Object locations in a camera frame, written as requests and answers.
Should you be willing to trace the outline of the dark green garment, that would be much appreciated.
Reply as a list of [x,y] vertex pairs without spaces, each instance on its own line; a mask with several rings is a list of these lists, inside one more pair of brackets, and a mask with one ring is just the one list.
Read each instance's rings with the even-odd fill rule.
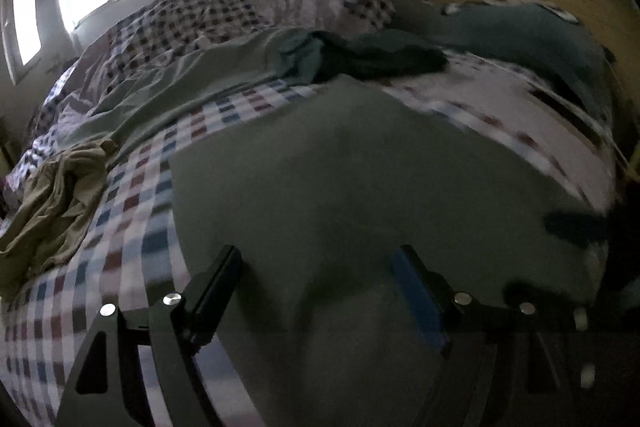
[[408,426],[452,339],[409,303],[414,248],[454,307],[518,289],[594,297],[584,254],[544,228],[584,203],[506,147],[340,79],[209,135],[169,161],[180,248],[244,268],[219,337],[269,426]]

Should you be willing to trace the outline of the light grey-green garment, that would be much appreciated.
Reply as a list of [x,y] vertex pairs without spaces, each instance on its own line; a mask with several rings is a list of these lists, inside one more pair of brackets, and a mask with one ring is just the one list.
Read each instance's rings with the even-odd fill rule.
[[126,156],[171,121],[208,101],[275,80],[281,51],[308,37],[306,28],[270,28],[180,57],[122,80],[58,148],[111,139]]

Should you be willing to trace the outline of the checkered bed sheet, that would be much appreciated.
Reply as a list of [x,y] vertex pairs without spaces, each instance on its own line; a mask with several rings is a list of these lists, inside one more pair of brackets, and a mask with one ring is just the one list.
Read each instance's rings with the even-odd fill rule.
[[[322,225],[378,233],[411,243],[450,280],[497,298],[498,284],[525,277],[580,297],[596,283],[594,266],[573,247],[533,231],[544,205],[605,210],[614,198],[608,129],[590,122],[527,70],[450,53],[447,72],[360,86],[418,127],[416,145],[370,135],[349,147],[354,173],[324,180],[347,204],[329,205]],[[293,183],[262,162],[256,135],[295,109],[310,109],[326,87],[281,80],[208,102],[137,147],[107,177],[78,253],[28,283],[3,311],[1,380],[34,426],[49,426],[81,340],[101,303],[125,309],[181,288],[196,257],[177,223],[200,217],[199,200],[179,202],[169,161],[230,143],[235,164],[253,174],[248,194],[271,194],[292,207]]]

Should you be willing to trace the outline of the khaki tan garment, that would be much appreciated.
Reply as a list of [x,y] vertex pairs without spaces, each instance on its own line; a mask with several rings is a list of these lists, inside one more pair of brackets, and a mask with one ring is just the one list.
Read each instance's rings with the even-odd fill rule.
[[76,254],[102,197],[116,153],[108,138],[74,145],[47,159],[28,180],[24,199],[1,235],[1,298]]

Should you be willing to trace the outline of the teal pillow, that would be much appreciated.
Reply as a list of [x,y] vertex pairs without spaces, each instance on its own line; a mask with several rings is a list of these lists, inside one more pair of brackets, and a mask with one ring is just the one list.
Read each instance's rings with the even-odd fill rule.
[[606,124],[612,116],[603,46],[582,24],[536,4],[392,0],[393,28],[443,48],[516,64]]

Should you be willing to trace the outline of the dark teal garment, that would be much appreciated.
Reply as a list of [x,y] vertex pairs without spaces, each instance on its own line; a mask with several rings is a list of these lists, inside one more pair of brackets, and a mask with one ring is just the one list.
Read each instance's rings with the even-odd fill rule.
[[346,75],[383,81],[445,72],[446,54],[426,40],[400,30],[343,38],[309,31],[286,40],[279,50],[277,75],[292,84],[320,84]]

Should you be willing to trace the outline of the checkered crumpled duvet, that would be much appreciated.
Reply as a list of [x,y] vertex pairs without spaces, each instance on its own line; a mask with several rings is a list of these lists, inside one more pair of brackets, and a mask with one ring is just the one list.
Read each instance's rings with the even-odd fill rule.
[[155,0],[126,16],[80,54],[61,75],[29,135],[50,131],[66,104],[90,108],[138,70],[164,67],[209,43],[270,27],[308,27],[350,37],[384,28],[390,0]]

